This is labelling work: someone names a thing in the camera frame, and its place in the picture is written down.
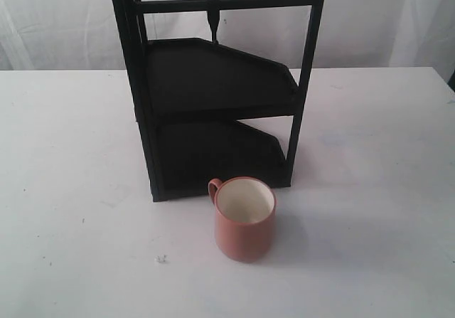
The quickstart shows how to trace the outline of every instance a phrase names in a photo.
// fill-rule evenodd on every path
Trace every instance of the upper shelf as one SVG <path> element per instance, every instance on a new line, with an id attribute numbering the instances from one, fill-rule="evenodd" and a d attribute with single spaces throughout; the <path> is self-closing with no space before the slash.
<path id="1" fill-rule="evenodd" d="M 294 114 L 297 85 L 281 63 L 200 38 L 151 41 L 147 78 L 165 122 Z"/>

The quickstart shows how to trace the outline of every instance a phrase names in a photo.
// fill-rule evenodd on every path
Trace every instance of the table surface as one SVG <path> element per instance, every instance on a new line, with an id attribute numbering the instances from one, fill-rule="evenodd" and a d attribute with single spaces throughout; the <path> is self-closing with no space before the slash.
<path id="1" fill-rule="evenodd" d="M 287 141 L 288 117 L 251 122 Z M 313 71 L 251 265 L 208 197 L 152 203 L 124 71 L 0 72 L 0 133 L 0 317 L 455 317 L 455 94 L 431 68 Z"/>

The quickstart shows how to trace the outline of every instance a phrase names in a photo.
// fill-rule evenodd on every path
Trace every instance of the pink mug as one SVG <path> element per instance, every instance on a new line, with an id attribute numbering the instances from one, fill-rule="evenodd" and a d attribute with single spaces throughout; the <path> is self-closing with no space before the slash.
<path id="1" fill-rule="evenodd" d="M 277 200 L 259 179 L 236 177 L 224 183 L 212 179 L 208 193 L 216 207 L 215 240 L 229 258 L 253 262 L 270 249 Z"/>

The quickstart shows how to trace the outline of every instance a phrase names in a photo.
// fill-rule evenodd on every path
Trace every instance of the lower shelf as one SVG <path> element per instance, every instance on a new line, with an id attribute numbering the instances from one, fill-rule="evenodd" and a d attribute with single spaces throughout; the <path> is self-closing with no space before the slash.
<path id="1" fill-rule="evenodd" d="M 207 194 L 212 178 L 252 176 L 290 186 L 277 138 L 240 122 L 172 124 L 158 131 L 162 200 Z"/>

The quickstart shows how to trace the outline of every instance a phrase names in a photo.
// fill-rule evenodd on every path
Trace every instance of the white curtain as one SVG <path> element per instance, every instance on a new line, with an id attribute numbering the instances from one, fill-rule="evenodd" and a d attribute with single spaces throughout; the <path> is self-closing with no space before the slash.
<path id="1" fill-rule="evenodd" d="M 223 11 L 219 41 L 298 68 L 307 8 Z M 205 13 L 146 17 L 150 38 L 210 38 Z M 316 67 L 455 68 L 455 0 L 326 0 Z M 0 69 L 124 68 L 111 0 L 0 0 Z"/>

